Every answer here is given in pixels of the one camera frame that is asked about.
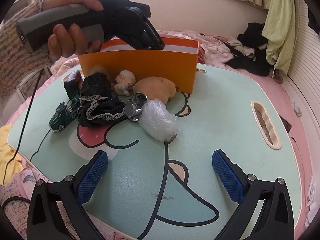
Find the screw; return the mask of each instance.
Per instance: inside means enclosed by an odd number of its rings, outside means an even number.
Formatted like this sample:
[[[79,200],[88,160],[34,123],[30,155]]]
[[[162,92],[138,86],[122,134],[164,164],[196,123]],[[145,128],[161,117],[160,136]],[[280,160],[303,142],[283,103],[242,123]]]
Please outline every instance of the screw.
[[[253,174],[249,174],[248,175],[248,180],[255,181],[256,180],[256,176],[254,176]]]
[[[279,182],[280,184],[284,184],[284,179],[278,178],[278,182]]]
[[[43,179],[39,179],[39,180],[37,180],[36,185],[40,186],[40,185],[42,185],[43,182],[44,182]]]
[[[64,180],[65,180],[66,182],[72,181],[72,179],[73,179],[73,176],[72,176],[72,175],[67,175],[67,176],[64,177]]]

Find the sweater sleeve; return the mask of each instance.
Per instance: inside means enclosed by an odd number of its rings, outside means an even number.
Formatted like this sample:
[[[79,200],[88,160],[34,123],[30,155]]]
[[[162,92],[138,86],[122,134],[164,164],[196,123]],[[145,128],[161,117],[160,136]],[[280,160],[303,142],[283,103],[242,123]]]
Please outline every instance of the sweater sleeve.
[[[16,21],[39,13],[43,1],[37,0],[30,4],[0,29],[0,116],[22,79],[52,64],[48,52],[39,49],[33,54],[28,53],[16,32]]]

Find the black cable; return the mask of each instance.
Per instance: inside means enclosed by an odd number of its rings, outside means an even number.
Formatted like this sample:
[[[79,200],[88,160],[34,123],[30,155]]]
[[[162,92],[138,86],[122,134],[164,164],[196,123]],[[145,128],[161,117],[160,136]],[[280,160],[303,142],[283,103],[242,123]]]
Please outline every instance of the black cable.
[[[5,206],[6,206],[7,204],[9,204],[11,201],[14,201],[14,200],[20,200],[20,201],[24,201],[24,202],[30,204],[30,200],[28,200],[27,198],[18,197],[18,196],[13,196],[13,197],[7,198],[7,199],[3,202],[3,204],[2,204],[2,209],[4,210]]]
[[[19,151],[20,144],[21,144],[21,140],[22,140],[22,135],[23,135],[23,132],[24,132],[24,128],[25,128],[26,123],[27,123],[27,119],[28,119],[28,116],[29,116],[30,108],[31,108],[33,99],[35,98],[35,94],[36,94],[36,91],[37,91],[37,88],[38,88],[38,85],[39,85],[39,82],[40,82],[40,78],[41,78],[41,76],[42,76],[42,72],[43,72],[43,69],[40,70],[40,73],[39,73],[39,76],[38,76],[38,79],[37,79],[37,82],[36,82],[35,89],[33,90],[33,93],[32,93],[32,97],[31,97],[30,104],[29,104],[29,107],[28,107],[28,110],[27,110],[27,114],[26,114],[26,117],[25,117],[25,119],[24,119],[24,123],[23,123],[22,129],[21,129],[21,133],[20,133],[20,138],[19,138],[19,142],[18,142],[17,149],[16,149],[13,157],[7,162],[7,164],[6,164],[6,166],[5,166],[4,176],[3,176],[3,185],[4,185],[4,179],[5,179],[5,174],[6,174],[6,172],[7,172],[8,165],[9,165],[10,162],[12,162],[12,161],[15,159],[15,157],[17,156],[17,153],[18,153],[18,151]]]
[[[48,135],[48,133],[51,131],[51,129],[49,129],[49,131],[45,134],[45,136],[43,137],[43,139],[42,139],[42,141],[41,141],[41,143],[40,143],[40,145],[39,145],[39,147],[38,147],[38,150],[31,156],[31,158],[30,158],[30,162],[32,161],[32,158],[33,158],[33,156],[35,156],[38,152],[39,152],[39,150],[40,150],[40,147],[41,147],[41,145],[42,145],[42,143],[43,143],[43,141],[44,141],[44,139],[47,137],[47,135]]]

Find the plush doll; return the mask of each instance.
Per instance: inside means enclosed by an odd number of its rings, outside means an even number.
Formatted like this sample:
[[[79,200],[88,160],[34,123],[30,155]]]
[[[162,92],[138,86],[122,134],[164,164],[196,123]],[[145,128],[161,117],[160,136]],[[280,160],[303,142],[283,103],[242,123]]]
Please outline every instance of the plush doll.
[[[166,78],[148,77],[138,81],[133,92],[146,95],[148,100],[159,99],[166,104],[175,95],[176,86]]]
[[[113,87],[113,90],[117,95],[129,96],[131,90],[136,83],[136,78],[132,72],[129,70],[123,70],[116,77],[116,84]]]

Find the orange box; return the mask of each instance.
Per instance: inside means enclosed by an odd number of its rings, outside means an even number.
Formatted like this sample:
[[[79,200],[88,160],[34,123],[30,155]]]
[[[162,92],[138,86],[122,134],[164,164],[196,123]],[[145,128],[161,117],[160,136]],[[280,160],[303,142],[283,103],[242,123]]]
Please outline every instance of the orange box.
[[[79,56],[84,75],[94,66],[102,66],[112,80],[122,70],[131,71],[136,81],[147,77],[171,80],[179,92],[192,93],[196,75],[199,42],[181,38],[162,38],[164,50],[135,50],[120,39],[104,43],[101,51]]]

